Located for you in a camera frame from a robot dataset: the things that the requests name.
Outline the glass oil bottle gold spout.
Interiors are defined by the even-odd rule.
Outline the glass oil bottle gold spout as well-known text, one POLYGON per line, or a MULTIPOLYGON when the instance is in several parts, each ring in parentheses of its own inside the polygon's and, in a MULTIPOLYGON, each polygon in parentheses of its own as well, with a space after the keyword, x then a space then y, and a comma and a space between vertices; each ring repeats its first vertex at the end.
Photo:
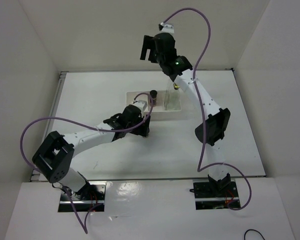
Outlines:
POLYGON ((179 111, 181 109, 180 90, 179 86, 173 83, 175 89, 175 109, 173 111, 179 111))

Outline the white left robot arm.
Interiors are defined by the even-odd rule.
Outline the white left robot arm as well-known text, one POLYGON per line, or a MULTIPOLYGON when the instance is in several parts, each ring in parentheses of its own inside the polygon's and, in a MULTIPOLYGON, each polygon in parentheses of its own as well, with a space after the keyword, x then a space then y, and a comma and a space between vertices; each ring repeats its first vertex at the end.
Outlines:
POLYGON ((92 129, 70 134, 52 131, 32 157, 32 162, 51 184, 59 183, 78 200, 87 200, 96 193, 96 188, 71 168, 73 158, 96 146, 122 139, 126 134, 147 137, 151 119, 144 115, 147 106, 146 101, 134 101, 122 113, 111 116, 92 129))

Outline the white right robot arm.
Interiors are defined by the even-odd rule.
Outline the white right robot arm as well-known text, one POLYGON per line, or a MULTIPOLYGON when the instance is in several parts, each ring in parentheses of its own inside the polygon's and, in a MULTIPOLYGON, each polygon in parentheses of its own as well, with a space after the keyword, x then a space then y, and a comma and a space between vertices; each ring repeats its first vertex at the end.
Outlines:
POLYGON ((202 143, 202 150, 207 152, 207 145, 213 147, 225 137, 231 116, 228 108, 221 108, 196 78, 193 66, 185 56, 177 54, 175 39, 170 33, 162 32, 155 36, 145 35, 140 59, 157 63, 162 72, 176 84, 199 109, 202 123, 195 128, 195 136, 202 143))

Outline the white three-compartment organizer tray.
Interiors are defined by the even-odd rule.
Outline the white three-compartment organizer tray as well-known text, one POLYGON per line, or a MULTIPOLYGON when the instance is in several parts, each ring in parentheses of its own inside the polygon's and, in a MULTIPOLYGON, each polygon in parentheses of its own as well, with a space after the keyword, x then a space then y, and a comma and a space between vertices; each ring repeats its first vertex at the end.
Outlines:
MULTIPOLYGON (((157 100, 156 105, 154 105, 151 112, 151 120, 153 121, 163 121, 163 120, 173 120, 179 118, 180 113, 182 112, 182 105, 180 110, 164 110, 164 94, 166 90, 157 90, 157 100)), ((141 92, 139 91, 128 91, 126 93, 126 105, 132 104, 135 100, 135 97, 141 92)), ((150 111, 150 98, 148 95, 140 95, 136 99, 144 100, 148 102, 148 111, 144 111, 144 115, 148 114, 150 111)))

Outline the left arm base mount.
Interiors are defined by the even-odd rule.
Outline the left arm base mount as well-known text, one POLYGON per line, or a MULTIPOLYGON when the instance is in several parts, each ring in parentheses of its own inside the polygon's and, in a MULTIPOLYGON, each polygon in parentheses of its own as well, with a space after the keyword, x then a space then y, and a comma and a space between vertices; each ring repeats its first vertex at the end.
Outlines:
POLYGON ((89 182, 90 188, 83 193, 77 194, 70 188, 66 187, 68 194, 59 183, 52 183, 54 189, 61 190, 58 212, 70 213, 74 212, 71 200, 77 212, 103 212, 105 210, 105 197, 106 197, 106 182, 105 181, 91 181, 89 182))

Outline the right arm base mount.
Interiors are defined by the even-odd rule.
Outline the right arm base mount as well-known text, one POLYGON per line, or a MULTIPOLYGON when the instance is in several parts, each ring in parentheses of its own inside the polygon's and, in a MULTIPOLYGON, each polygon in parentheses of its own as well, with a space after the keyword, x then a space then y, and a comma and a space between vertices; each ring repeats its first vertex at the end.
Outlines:
POLYGON ((194 195, 196 210, 239 209, 241 207, 237 185, 228 173, 220 180, 208 176, 194 180, 189 190, 194 195))

